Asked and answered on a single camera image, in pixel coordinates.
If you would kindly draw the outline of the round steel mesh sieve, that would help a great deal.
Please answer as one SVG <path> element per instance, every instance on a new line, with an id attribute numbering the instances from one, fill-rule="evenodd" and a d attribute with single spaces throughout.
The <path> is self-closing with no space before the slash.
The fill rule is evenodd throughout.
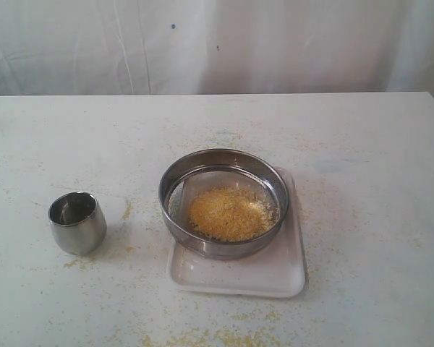
<path id="1" fill-rule="evenodd" d="M 291 204 L 288 185 L 272 165 L 227 148 L 199 150 L 172 163 L 158 199 L 174 240 L 213 260 L 249 257 L 267 247 Z"/>

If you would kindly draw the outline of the yellow grain powder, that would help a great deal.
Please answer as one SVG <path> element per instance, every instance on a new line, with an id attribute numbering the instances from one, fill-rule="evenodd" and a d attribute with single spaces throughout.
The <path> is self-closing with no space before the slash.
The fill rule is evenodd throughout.
<path id="1" fill-rule="evenodd" d="M 213 188 L 194 198 L 189 212 L 192 230 L 218 241 L 246 241 L 269 231 L 277 217 L 255 192 Z"/>

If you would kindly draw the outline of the stainless steel cup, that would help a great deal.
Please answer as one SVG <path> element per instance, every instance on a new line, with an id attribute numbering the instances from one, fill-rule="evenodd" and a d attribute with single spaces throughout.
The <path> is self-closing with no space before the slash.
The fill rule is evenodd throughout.
<path id="1" fill-rule="evenodd" d="M 70 192 L 60 196 L 50 205 L 48 219 L 57 245 L 78 257 L 97 249 L 107 234 L 103 211 L 89 192 Z"/>

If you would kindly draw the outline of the white plastic tray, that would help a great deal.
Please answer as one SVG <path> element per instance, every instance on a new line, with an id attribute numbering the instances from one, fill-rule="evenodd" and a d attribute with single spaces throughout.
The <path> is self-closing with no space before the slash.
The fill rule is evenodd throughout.
<path id="1" fill-rule="evenodd" d="M 211 260 L 173 242 L 166 274 L 183 291 L 291 298 L 305 287 L 305 253 L 299 200 L 293 176 L 276 169 L 289 188 L 291 207 L 275 239 L 258 253 L 239 260 Z"/>

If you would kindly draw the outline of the white background curtain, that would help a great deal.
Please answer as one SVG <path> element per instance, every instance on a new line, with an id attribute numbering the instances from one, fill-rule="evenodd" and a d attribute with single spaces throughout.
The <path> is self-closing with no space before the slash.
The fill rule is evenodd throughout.
<path id="1" fill-rule="evenodd" d="M 434 1 L 0 1 L 0 95 L 427 90 Z"/>

